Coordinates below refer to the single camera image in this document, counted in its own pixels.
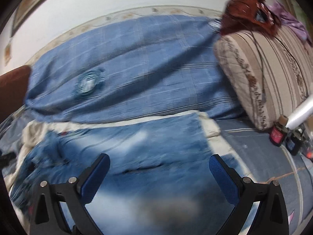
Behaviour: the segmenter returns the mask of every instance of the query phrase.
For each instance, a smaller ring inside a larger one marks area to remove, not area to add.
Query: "wire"
[[[242,24],[251,33],[251,36],[253,37],[253,40],[254,40],[254,45],[255,45],[255,47],[256,47],[256,49],[258,51],[258,54],[259,54],[259,57],[260,57],[260,61],[261,61],[261,71],[262,71],[262,102],[265,103],[266,102],[266,94],[265,94],[265,86],[264,86],[264,59],[263,59],[263,57],[261,55],[261,52],[259,50],[259,47],[258,47],[259,43],[256,40],[252,30],[250,28],[248,28],[245,24],[243,24],[241,21],[239,21],[236,17],[232,16],[229,13],[229,10],[228,10],[229,6],[234,6],[234,3],[236,3],[236,2],[241,2],[241,3],[245,4],[249,8],[250,13],[252,14],[251,8],[250,8],[250,6],[247,3],[243,2],[243,1],[229,0],[229,2],[228,2],[228,4],[226,5],[226,8],[225,8],[225,14],[227,16],[229,16],[232,20],[235,20],[236,22]]]
[[[292,58],[294,59],[294,61],[297,63],[297,65],[298,65],[298,67],[299,67],[299,70],[300,70],[300,72],[301,72],[302,78],[303,78],[304,85],[306,86],[306,93],[308,94],[308,93],[309,93],[309,90],[308,90],[308,87],[307,87],[307,85],[306,85],[306,81],[304,80],[304,75],[303,75],[303,72],[302,72],[302,70],[301,70],[301,67],[300,67],[298,61],[297,61],[297,60],[295,59],[295,57],[290,53],[290,51],[287,49],[287,47],[285,46],[285,44],[284,44],[280,39],[278,39],[276,36],[274,36],[274,38],[280,42],[280,44],[286,49],[286,51],[289,53],[289,55],[291,55],[291,57],[292,57]]]

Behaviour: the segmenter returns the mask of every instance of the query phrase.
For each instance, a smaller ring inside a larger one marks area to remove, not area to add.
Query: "beige striped cushion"
[[[264,60],[266,102],[262,102],[261,60],[249,31],[226,35],[215,44],[215,55],[233,85],[251,121],[260,130],[273,125],[280,114],[286,116],[308,96],[313,82],[313,51],[303,45],[287,26],[275,38],[258,32],[254,36]]]

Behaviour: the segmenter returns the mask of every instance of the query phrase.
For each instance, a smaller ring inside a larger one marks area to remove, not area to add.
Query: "wrinkled fabric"
[[[255,182],[279,181],[287,207],[289,233],[293,234],[313,208],[312,178],[300,154],[293,157],[284,145],[274,146],[269,134],[257,130],[249,118],[221,120],[217,124],[221,135],[254,175]]]
[[[56,133],[68,132],[68,131],[76,131],[80,129],[93,129],[93,128],[103,128],[103,127],[116,127],[116,126],[126,126],[137,123],[142,123],[146,121],[159,120],[164,118],[171,117],[179,117],[189,114],[197,114],[199,116],[199,120],[201,121],[202,129],[206,138],[210,138],[210,147],[214,154],[226,155],[231,153],[235,158],[239,161],[242,167],[245,167],[244,163],[240,160],[239,156],[236,152],[231,148],[231,146],[220,136],[220,128],[215,123],[214,120],[210,119],[205,112],[199,112],[196,110],[184,111],[181,113],[177,113],[174,115],[168,116],[152,116],[152,117],[143,117],[137,118],[127,121],[120,121],[114,123],[107,124],[78,124],[73,122],[55,122],[55,123],[46,123],[46,122],[38,122],[33,120],[27,124],[22,133],[22,147],[20,153],[17,158],[16,170],[14,173],[9,174],[5,178],[6,187],[9,191],[11,186],[14,183],[14,180],[19,172],[21,165],[23,164],[24,158],[27,154],[37,145],[39,144],[48,131],[54,131]],[[248,169],[244,168],[245,174],[251,176],[248,172]]]
[[[108,123],[186,110],[243,113],[213,44],[219,21],[147,16],[83,33],[32,68],[26,105],[38,121]]]
[[[208,159],[215,152],[197,113],[122,127],[48,131],[25,158],[12,201],[29,215],[34,185],[79,176],[100,153],[110,156],[111,167],[86,208],[104,234],[215,234],[233,209],[210,173]],[[222,158],[247,175],[231,152]]]
[[[25,110],[17,118],[14,119],[14,113],[8,118],[11,121],[10,125],[4,130],[2,137],[0,137],[0,150],[1,154],[5,155],[10,152],[14,152],[16,156],[19,155],[22,147],[22,131],[27,124],[32,121],[32,117],[29,110]],[[2,169],[4,180],[6,176],[12,174],[16,170],[17,160],[11,160],[9,166]]]
[[[280,18],[281,24],[289,26],[302,42],[308,42],[312,46],[312,40],[306,27],[286,11],[285,7],[278,1],[274,1],[272,6],[268,6],[271,12]]]
[[[0,124],[0,140],[7,131],[7,129],[10,127],[11,123],[13,121],[13,114],[11,114],[9,117],[7,117],[1,124]]]

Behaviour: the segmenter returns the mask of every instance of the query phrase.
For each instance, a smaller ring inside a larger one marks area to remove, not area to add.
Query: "denim fabric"
[[[291,217],[289,232],[292,234],[313,208],[312,180],[301,156],[292,157],[284,147],[274,146],[269,134],[256,130],[249,119],[229,119],[217,123],[222,136],[248,166],[256,182],[279,181],[287,213]]]
[[[22,147],[22,131],[26,125],[34,120],[29,110],[25,110],[21,116],[12,120],[11,124],[3,131],[0,137],[0,154],[5,155],[14,152],[17,156]],[[8,167],[2,169],[2,175],[13,173],[16,167],[16,159],[10,161]]]
[[[243,109],[213,54],[215,25],[161,15],[83,33],[33,66],[25,103],[46,122],[107,123],[192,109],[238,117]]]
[[[86,208],[106,235],[215,234],[233,209],[210,173],[212,151],[195,113],[67,134],[50,131],[26,157],[12,201],[29,214],[40,181],[79,176],[99,153],[110,156],[111,168]],[[242,176],[232,155],[222,158]]]
[[[7,129],[10,127],[11,123],[13,121],[13,114],[11,114],[9,117],[7,117],[1,124],[0,124],[0,140],[7,131]]]

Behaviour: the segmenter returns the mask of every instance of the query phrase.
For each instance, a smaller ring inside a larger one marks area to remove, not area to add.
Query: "black object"
[[[303,136],[304,130],[302,128],[296,128],[292,131],[290,136],[286,138],[286,148],[293,156],[297,155],[302,147],[305,138]]]
[[[284,142],[289,129],[286,127],[288,118],[284,115],[280,115],[278,120],[274,122],[272,130],[270,132],[270,141],[273,145],[280,147]]]
[[[30,235],[103,235],[85,208],[92,201],[110,168],[110,159],[100,154],[92,166],[66,183],[38,185]],[[60,202],[66,202],[75,226],[71,232]]]
[[[0,170],[0,234],[27,235],[11,204]]]
[[[235,205],[217,235],[238,235],[254,202],[260,203],[249,235],[289,235],[287,209],[277,180],[260,184],[248,177],[241,178],[219,155],[212,155],[209,165],[226,199]]]
[[[10,161],[15,158],[16,158],[16,154],[14,152],[0,156],[0,170],[3,169],[4,167],[7,167]]]

